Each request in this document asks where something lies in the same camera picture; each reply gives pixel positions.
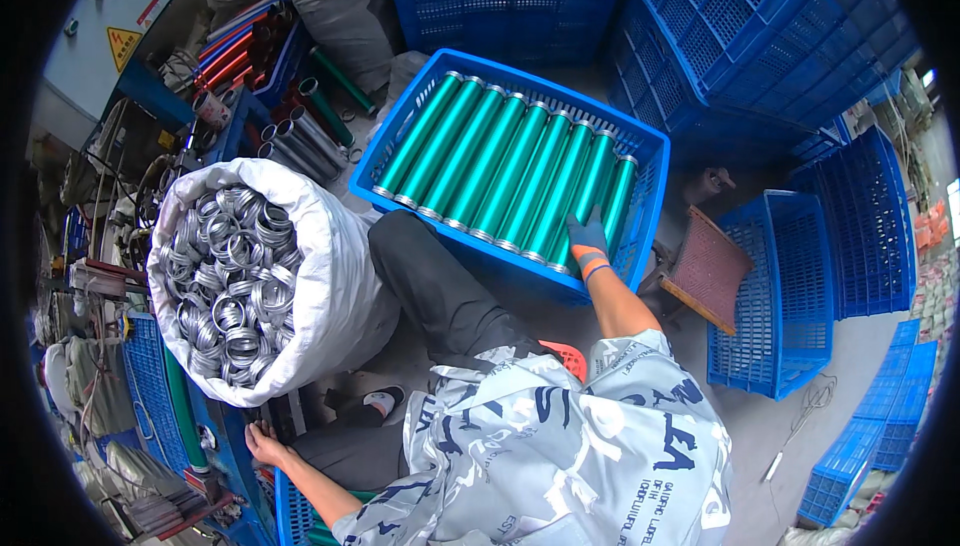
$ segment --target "concrete floor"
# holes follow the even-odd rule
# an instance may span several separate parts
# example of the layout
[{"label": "concrete floor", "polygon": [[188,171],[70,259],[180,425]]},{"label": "concrete floor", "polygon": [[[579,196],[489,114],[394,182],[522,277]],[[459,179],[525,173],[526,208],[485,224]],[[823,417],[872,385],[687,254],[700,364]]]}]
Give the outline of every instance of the concrete floor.
[{"label": "concrete floor", "polygon": [[[543,72],[542,75],[606,101],[600,89],[602,78],[594,70]],[[372,125],[370,120],[354,120],[351,129],[358,143],[366,143],[363,138]],[[679,245],[683,239],[686,213],[679,193],[686,179],[689,178],[672,174],[668,181],[665,204],[656,229],[657,240],[668,247]],[[704,205],[707,214],[715,218],[749,201],[763,188],[777,186],[781,180],[775,175],[743,175],[734,179],[738,189]],[[347,181],[344,175],[328,188],[342,196],[349,208],[364,213],[370,205],[347,194]],[[647,265],[648,271],[651,268],[652,262]],[[582,350],[600,338],[592,307],[570,309],[527,298],[498,278],[481,276],[479,279],[506,310],[527,324],[531,335],[536,338],[567,343]],[[671,296],[651,294],[644,299],[657,310]],[[672,309],[676,302],[671,299],[666,306]],[[835,324],[833,360],[824,370],[825,375],[837,378],[832,403],[810,416],[799,435],[784,449],[774,479],[767,483],[762,478],[774,456],[784,448],[791,425],[801,413],[806,390],[800,389],[784,400],[774,402],[738,389],[707,384],[708,324],[698,314],[687,311],[678,316],[675,324],[665,326],[676,359],[702,386],[703,393],[720,414],[732,438],[734,476],[730,490],[733,515],[725,543],[773,546],[785,529],[794,525],[811,467],[850,419],[880,368],[897,323],[906,317],[907,312],[899,312],[846,319]],[[304,396],[318,403],[324,390],[332,385],[354,394],[395,383],[408,389],[425,389],[430,380],[429,365],[423,341],[410,322],[402,318],[384,350],[362,371],[312,384],[304,389]],[[816,389],[826,382],[826,377],[818,376],[811,385]],[[402,422],[402,414],[402,410],[395,411],[388,423]]]}]

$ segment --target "hand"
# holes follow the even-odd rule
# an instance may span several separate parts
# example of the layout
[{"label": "hand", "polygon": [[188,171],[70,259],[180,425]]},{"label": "hand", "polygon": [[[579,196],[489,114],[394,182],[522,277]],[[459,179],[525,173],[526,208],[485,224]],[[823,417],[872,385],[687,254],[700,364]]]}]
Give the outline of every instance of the hand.
[{"label": "hand", "polygon": [[570,252],[580,265],[583,282],[586,283],[595,270],[610,266],[610,261],[607,260],[607,236],[600,220],[600,207],[593,207],[586,220],[586,227],[580,224],[576,216],[567,215],[566,229],[570,233]]},{"label": "hand", "polygon": [[277,440],[277,430],[266,421],[254,421],[244,430],[246,447],[254,458],[265,464],[283,468],[283,462],[291,455],[297,456],[297,451],[290,446],[284,446]]}]

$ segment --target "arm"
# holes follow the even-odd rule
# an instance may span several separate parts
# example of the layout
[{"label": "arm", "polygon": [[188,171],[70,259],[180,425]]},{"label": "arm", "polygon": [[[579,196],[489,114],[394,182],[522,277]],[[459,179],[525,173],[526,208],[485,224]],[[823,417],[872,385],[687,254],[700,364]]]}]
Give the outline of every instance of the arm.
[{"label": "arm", "polygon": [[281,469],[317,509],[327,527],[332,528],[342,516],[360,510],[363,504],[354,494],[307,464],[296,450],[277,441],[277,431],[266,421],[259,423],[246,426],[246,446],[250,453],[257,460]]},{"label": "arm", "polygon": [[567,216],[566,227],[570,232],[570,251],[580,265],[603,336],[634,336],[646,329],[662,331],[654,313],[620,281],[610,266],[600,207],[593,207],[586,227],[573,215]]}]

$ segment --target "foot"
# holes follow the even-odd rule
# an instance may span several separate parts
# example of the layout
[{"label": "foot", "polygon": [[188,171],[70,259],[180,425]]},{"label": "foot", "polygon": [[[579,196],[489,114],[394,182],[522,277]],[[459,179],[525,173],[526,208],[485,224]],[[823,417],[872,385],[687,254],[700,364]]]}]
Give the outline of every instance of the foot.
[{"label": "foot", "polygon": [[393,411],[394,408],[403,404],[406,399],[406,392],[399,385],[389,385],[381,387],[377,391],[372,391],[363,397],[363,403],[370,405],[380,411],[383,418]]}]

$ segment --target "sticker label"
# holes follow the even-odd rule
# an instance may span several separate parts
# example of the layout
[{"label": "sticker label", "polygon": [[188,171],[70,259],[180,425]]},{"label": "sticker label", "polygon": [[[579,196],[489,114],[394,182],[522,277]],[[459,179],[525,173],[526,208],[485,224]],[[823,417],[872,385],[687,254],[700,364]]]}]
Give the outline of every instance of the sticker label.
[{"label": "sticker label", "polygon": [[150,25],[154,24],[154,21],[157,20],[157,15],[160,13],[161,0],[150,0],[150,4],[148,4],[147,8],[140,14],[140,18],[136,20],[136,24],[144,29],[149,29]]},{"label": "sticker label", "polygon": [[136,31],[116,27],[106,28],[106,40],[110,43],[110,53],[113,54],[113,63],[116,65],[117,72],[123,72],[142,37],[143,34]]}]

